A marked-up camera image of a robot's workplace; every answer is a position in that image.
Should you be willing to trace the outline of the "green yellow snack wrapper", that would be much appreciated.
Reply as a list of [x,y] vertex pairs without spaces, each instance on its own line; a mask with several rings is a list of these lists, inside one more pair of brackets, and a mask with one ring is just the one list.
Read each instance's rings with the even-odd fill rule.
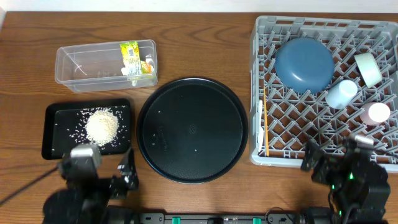
[[132,86],[137,85],[141,72],[141,58],[137,41],[123,42],[120,44],[124,67],[121,72],[128,76]]

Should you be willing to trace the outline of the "white plastic spoon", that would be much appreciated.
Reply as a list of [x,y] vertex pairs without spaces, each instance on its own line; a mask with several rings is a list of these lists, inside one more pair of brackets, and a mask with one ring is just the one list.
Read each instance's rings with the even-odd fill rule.
[[258,112],[258,115],[259,115],[259,117],[258,117],[259,132],[257,134],[257,143],[259,144],[258,152],[262,151],[262,146],[264,144],[264,129],[262,127],[263,106],[264,106],[263,101],[259,100],[258,109],[257,109],[257,112]]

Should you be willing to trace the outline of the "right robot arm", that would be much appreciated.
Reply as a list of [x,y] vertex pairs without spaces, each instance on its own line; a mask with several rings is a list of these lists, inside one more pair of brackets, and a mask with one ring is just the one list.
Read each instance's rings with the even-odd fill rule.
[[312,171],[312,181],[327,185],[329,207],[305,209],[297,223],[386,223],[385,205],[391,193],[388,173],[370,160],[374,141],[364,136],[344,138],[343,157],[326,154],[308,142],[301,170]]

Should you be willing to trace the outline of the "white pink cup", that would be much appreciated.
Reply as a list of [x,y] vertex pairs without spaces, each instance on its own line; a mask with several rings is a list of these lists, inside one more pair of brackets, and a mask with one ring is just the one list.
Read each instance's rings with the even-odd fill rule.
[[363,123],[371,126],[379,125],[386,121],[390,115],[390,108],[384,103],[372,102],[365,104],[360,114],[360,119]]

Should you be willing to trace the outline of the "orange green torn wrapper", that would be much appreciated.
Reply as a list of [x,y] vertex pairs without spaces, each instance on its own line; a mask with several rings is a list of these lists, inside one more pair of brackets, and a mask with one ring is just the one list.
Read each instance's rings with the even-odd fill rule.
[[155,69],[152,64],[153,64],[152,60],[146,60],[146,61],[141,60],[141,73],[142,74],[153,73]]

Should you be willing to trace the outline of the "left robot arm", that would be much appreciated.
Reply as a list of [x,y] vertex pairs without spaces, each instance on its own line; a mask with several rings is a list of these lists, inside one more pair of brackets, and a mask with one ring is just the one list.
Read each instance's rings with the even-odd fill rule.
[[79,145],[58,164],[67,187],[44,203],[44,223],[139,223],[139,215],[124,207],[110,206],[111,199],[125,199],[139,188],[134,152],[127,150],[118,170],[121,175],[98,177],[101,153],[96,145]]

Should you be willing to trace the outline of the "light blue cup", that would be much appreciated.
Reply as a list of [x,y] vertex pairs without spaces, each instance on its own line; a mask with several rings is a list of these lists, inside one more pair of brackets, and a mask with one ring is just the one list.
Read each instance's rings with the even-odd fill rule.
[[340,110],[349,105],[358,92],[358,87],[351,80],[342,80],[328,90],[325,97],[328,106]]

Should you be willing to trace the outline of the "pale green bowl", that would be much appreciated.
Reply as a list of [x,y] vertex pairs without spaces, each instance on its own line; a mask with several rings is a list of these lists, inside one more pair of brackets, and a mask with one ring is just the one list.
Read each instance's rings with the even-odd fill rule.
[[382,81],[382,74],[373,54],[357,54],[354,56],[354,59],[368,88],[371,88]]

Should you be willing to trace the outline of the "wooden chopstick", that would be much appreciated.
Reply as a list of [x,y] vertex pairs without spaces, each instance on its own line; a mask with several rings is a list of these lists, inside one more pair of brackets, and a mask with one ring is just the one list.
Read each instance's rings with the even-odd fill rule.
[[265,135],[265,150],[266,157],[269,157],[269,138],[268,138],[268,122],[267,122],[267,93],[265,86],[263,87],[263,104],[264,104],[264,135]]

